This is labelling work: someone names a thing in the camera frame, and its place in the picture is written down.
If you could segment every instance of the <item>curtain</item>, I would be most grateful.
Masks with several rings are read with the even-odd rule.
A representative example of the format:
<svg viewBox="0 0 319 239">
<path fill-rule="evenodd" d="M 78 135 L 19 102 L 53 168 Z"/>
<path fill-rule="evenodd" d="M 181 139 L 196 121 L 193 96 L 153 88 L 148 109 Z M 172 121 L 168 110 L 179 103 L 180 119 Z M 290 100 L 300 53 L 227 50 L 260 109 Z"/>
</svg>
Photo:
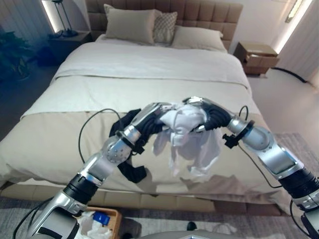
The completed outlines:
<svg viewBox="0 0 319 239">
<path fill-rule="evenodd" d="M 290 70 L 314 85 L 319 85 L 318 12 L 319 1 L 314 0 L 280 52 L 277 64 L 277 67 Z"/>
<path fill-rule="evenodd" d="M 40 0 L 0 0 L 0 25 L 3 31 L 14 31 L 34 49 L 47 43 L 52 33 Z"/>
</svg>

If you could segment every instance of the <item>blue object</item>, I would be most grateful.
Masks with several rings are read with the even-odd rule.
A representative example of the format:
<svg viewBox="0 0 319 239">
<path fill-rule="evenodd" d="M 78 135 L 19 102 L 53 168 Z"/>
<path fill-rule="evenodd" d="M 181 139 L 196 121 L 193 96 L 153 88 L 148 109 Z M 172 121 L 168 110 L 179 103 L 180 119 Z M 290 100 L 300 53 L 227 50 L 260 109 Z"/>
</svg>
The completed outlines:
<svg viewBox="0 0 319 239">
<path fill-rule="evenodd" d="M 109 223 L 110 217 L 106 215 L 105 213 L 95 212 L 93 215 L 93 220 L 96 220 L 97 222 L 100 222 L 104 226 L 107 226 L 107 224 Z"/>
</svg>

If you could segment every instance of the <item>power cord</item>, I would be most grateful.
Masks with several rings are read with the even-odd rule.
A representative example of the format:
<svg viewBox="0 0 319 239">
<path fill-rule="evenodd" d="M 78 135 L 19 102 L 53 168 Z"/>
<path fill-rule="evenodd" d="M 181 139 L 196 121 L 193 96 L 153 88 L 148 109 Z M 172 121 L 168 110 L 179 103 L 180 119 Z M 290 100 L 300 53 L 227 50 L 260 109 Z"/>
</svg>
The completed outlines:
<svg viewBox="0 0 319 239">
<path fill-rule="evenodd" d="M 121 117 L 120 117 L 119 113 L 117 113 L 114 109 L 106 108 L 106 109 L 100 110 L 100 111 L 94 113 L 92 116 L 90 116 L 90 117 L 85 121 L 85 123 L 82 125 L 81 130 L 80 130 L 80 133 L 79 133 L 79 139 L 78 139 L 79 153 L 80 153 L 80 157 L 81 157 L 81 160 L 82 160 L 83 163 L 85 163 L 85 161 L 84 161 L 84 158 L 83 158 L 83 155 L 82 155 L 82 152 L 81 152 L 81 135 L 82 135 L 82 131 L 83 131 L 85 125 L 86 125 L 94 116 L 96 116 L 97 114 L 102 113 L 102 112 L 104 112 L 104 111 L 113 111 L 113 112 L 117 115 L 117 117 L 119 118 L 120 129 L 124 129 L 123 124 L 122 124 L 122 122 L 121 122 Z M 36 215 L 36 213 L 39 211 L 39 209 L 40 209 L 45 203 L 51 201 L 52 199 L 53 199 L 53 197 L 52 197 L 52 198 L 49 198 L 49 199 L 47 199 L 47 200 L 45 200 L 45 201 L 43 201 L 43 202 L 40 203 L 38 206 L 36 206 L 35 208 L 31 209 L 31 210 L 21 219 L 21 221 L 19 222 L 19 224 L 18 224 L 18 225 L 16 226 L 16 228 L 14 229 L 13 235 L 12 235 L 12 239 L 15 239 L 15 238 L 16 238 L 17 231 L 19 230 L 19 228 L 21 227 L 21 225 L 23 224 L 23 222 L 27 219 L 27 217 L 34 211 L 32 217 L 31 217 L 31 219 L 30 219 L 30 221 L 29 221 L 29 224 L 28 224 L 28 229 L 29 229 L 30 226 L 32 225 L 32 222 L 33 222 L 33 220 L 34 220 L 34 218 L 35 218 L 35 215 Z"/>
<path fill-rule="evenodd" d="M 299 226 L 299 224 L 296 222 L 296 219 L 295 219 L 294 213 L 293 213 L 293 200 L 292 200 L 292 199 L 290 200 L 289 209 L 290 209 L 290 216 L 291 216 L 291 218 L 293 219 L 293 221 L 294 221 L 294 223 L 296 224 L 296 226 L 299 228 L 299 230 L 302 231 L 303 234 L 305 234 L 306 236 L 308 236 L 309 238 L 311 238 L 310 235 L 309 235 L 308 233 L 306 233 L 306 232 Z"/>
<path fill-rule="evenodd" d="M 249 115 L 248 106 L 243 106 L 243 107 L 240 109 L 238 116 L 240 117 L 240 115 L 241 115 L 241 113 L 242 113 L 243 109 L 246 109 L 246 116 L 245 116 L 245 120 L 247 120 L 247 119 L 248 119 L 248 115 Z"/>
<path fill-rule="evenodd" d="M 249 110 L 248 110 L 248 106 L 243 106 L 240 111 L 238 116 L 240 117 L 243 109 L 246 109 L 246 116 L 245 116 L 245 120 L 248 119 L 248 115 L 249 115 Z M 271 188 L 281 188 L 282 186 L 273 186 L 270 184 L 270 182 L 268 181 L 266 175 L 263 173 L 263 171 L 260 169 L 260 167 L 257 165 L 257 163 L 253 160 L 253 158 L 240 146 L 240 144 L 238 144 L 238 147 L 249 157 L 249 159 L 253 162 L 253 164 L 256 166 L 256 168 L 259 170 L 259 172 L 262 174 L 262 176 L 264 177 L 264 179 L 266 180 L 266 182 L 268 183 L 269 187 Z"/>
<path fill-rule="evenodd" d="M 239 111 L 239 114 L 238 116 L 240 117 L 243 109 L 246 109 L 246 116 L 245 116 L 245 120 L 247 120 L 248 118 L 248 107 L 247 106 L 243 106 L 240 111 Z M 262 170 L 258 167 L 258 165 L 255 163 L 255 161 L 253 160 L 253 158 L 238 144 L 238 147 L 249 157 L 249 159 L 253 162 L 253 164 L 256 166 L 256 168 L 259 170 L 259 172 L 263 175 L 264 179 L 266 180 L 266 182 L 268 183 L 269 187 L 271 188 L 281 188 L 282 186 L 273 186 L 270 184 L 270 182 L 268 181 L 266 175 L 262 172 Z M 297 223 L 295 217 L 294 217 L 294 213 L 293 213 L 293 200 L 291 199 L 290 201 L 290 205 L 289 205 L 289 208 L 290 208 L 290 216 L 291 218 L 293 219 L 295 225 L 298 227 L 298 229 L 303 233 L 305 234 L 307 237 L 311 238 L 310 235 L 308 233 L 306 233 L 300 226 L 299 224 Z"/>
<path fill-rule="evenodd" d="M 97 111 L 97 112 L 94 113 L 91 117 L 89 117 L 89 118 L 85 121 L 85 123 L 82 125 L 81 130 L 80 130 L 80 133 L 79 133 L 79 139 L 78 139 L 78 149 L 79 149 L 79 154 L 80 154 L 80 157 L 81 157 L 81 160 L 82 160 L 83 164 L 85 163 L 85 161 L 84 161 L 84 158 L 83 158 L 83 155 L 82 155 L 82 152 L 81 152 L 81 136 L 82 136 L 82 131 L 83 131 L 85 125 L 86 125 L 94 116 L 96 116 L 97 114 L 100 114 L 100 113 L 102 113 L 102 112 L 104 112 L 104 111 L 112 111 L 112 112 L 114 112 L 114 113 L 117 115 L 117 117 L 119 118 L 120 129 L 124 129 L 124 126 L 123 126 L 122 121 L 121 121 L 121 117 L 120 117 L 119 113 L 117 113 L 117 111 L 115 111 L 114 109 L 106 108 L 106 109 Z"/>
<path fill-rule="evenodd" d="M 21 221 L 19 222 L 19 224 L 16 226 L 16 228 L 15 228 L 14 231 L 13 231 L 12 239 L 15 239 L 15 238 L 16 238 L 16 233 L 17 233 L 17 231 L 18 231 L 19 228 L 21 227 L 22 223 L 27 219 L 27 217 L 35 210 L 35 212 L 34 212 L 33 215 L 32 215 L 31 221 L 30 221 L 30 223 L 29 223 L 29 227 L 30 227 L 30 225 L 32 224 L 32 221 L 33 221 L 33 219 L 34 219 L 34 217 L 35 217 L 36 212 L 37 212 L 45 203 L 47 203 L 47 202 L 49 202 L 50 200 L 52 200 L 52 198 L 49 198 L 49 199 L 43 201 L 42 203 L 40 203 L 39 205 L 37 205 L 35 208 L 31 209 L 31 210 L 21 219 Z"/>
<path fill-rule="evenodd" d="M 238 144 L 238 147 L 250 158 L 250 160 L 253 162 L 253 164 L 256 166 L 256 168 L 259 170 L 259 172 L 262 174 L 262 176 L 264 177 L 264 179 L 268 183 L 269 187 L 271 187 L 271 188 L 281 188 L 282 187 L 281 185 L 280 186 L 271 185 L 270 182 L 268 181 L 266 175 L 263 173 L 263 171 L 260 169 L 260 167 L 258 167 L 257 163 L 255 163 L 253 158 L 240 146 L 240 144 Z"/>
</svg>

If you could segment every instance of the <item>bed frame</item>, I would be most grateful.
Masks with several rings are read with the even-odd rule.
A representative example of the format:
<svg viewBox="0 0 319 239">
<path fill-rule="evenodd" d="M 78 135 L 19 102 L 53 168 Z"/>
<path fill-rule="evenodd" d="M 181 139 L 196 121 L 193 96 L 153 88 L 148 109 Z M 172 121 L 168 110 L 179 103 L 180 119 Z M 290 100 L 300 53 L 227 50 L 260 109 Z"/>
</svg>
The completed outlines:
<svg viewBox="0 0 319 239">
<path fill-rule="evenodd" d="M 95 40 L 105 33 L 107 18 L 103 4 L 118 9 L 158 9 L 162 12 L 177 11 L 177 25 L 219 30 L 222 41 L 229 49 L 243 5 L 211 0 L 86 0 L 91 34 Z"/>
<path fill-rule="evenodd" d="M 210 0 L 86 0 L 91 33 L 94 39 L 105 33 L 107 20 L 103 4 L 121 9 L 153 9 L 178 12 L 177 24 L 220 30 L 228 49 L 243 6 L 236 3 Z M 54 196 L 59 187 L 7 183 L 0 188 L 0 195 L 26 200 L 45 200 Z M 238 202 L 212 201 L 173 195 L 148 195 L 125 192 L 98 191 L 89 205 L 126 207 L 136 209 L 163 209 L 223 214 L 280 216 L 284 214 L 276 205 L 259 205 Z"/>
</svg>

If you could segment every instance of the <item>wooden basket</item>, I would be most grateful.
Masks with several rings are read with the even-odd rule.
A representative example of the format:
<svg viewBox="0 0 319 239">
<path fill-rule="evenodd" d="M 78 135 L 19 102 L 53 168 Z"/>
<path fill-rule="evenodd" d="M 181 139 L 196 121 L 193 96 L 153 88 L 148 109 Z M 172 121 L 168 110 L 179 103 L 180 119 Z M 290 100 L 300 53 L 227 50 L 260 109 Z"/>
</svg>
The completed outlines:
<svg viewBox="0 0 319 239">
<path fill-rule="evenodd" d="M 110 221 L 107 227 L 112 230 L 112 239 L 119 238 L 119 228 L 121 224 L 122 215 L 115 209 L 109 208 L 98 208 L 98 207 L 87 207 L 87 211 L 97 211 L 106 213 L 110 217 Z"/>
</svg>

